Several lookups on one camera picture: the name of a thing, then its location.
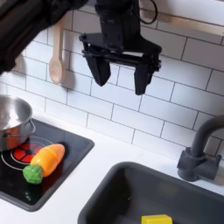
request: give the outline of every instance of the stainless steel pot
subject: stainless steel pot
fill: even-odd
[[[18,147],[35,130],[32,107],[17,97],[0,95],[0,151]]]

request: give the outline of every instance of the yellow sponge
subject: yellow sponge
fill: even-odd
[[[165,215],[147,215],[142,217],[142,224],[172,224],[172,218]]]

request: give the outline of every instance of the wooden spoon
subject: wooden spoon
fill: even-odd
[[[63,30],[62,30],[62,20],[60,20],[54,27],[53,54],[49,64],[49,72],[52,79],[52,83],[54,84],[60,84],[64,79],[62,46],[63,46]]]

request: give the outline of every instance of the red burner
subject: red burner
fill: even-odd
[[[43,147],[41,143],[23,143],[13,151],[12,155],[18,162],[29,164]]]

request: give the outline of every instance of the black cable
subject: black cable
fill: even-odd
[[[136,14],[136,16],[139,18],[139,20],[145,25],[152,25],[158,18],[158,7],[157,7],[156,3],[154,2],[154,0],[150,0],[150,1],[152,2],[154,9],[155,9],[155,16],[150,22],[144,21],[138,14]]]

